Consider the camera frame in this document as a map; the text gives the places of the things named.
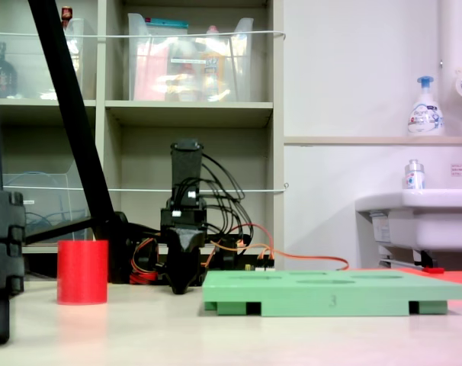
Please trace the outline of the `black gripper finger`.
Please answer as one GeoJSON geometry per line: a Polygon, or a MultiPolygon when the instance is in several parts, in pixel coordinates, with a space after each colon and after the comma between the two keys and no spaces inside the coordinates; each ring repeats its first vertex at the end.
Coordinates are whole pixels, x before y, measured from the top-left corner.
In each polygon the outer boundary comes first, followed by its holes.
{"type": "Polygon", "coordinates": [[[204,246],[205,232],[192,228],[170,229],[170,250],[178,252],[192,252],[204,246]]]}
{"type": "Polygon", "coordinates": [[[167,279],[174,294],[184,294],[200,271],[200,249],[192,252],[171,251],[170,229],[167,230],[167,279]]]}

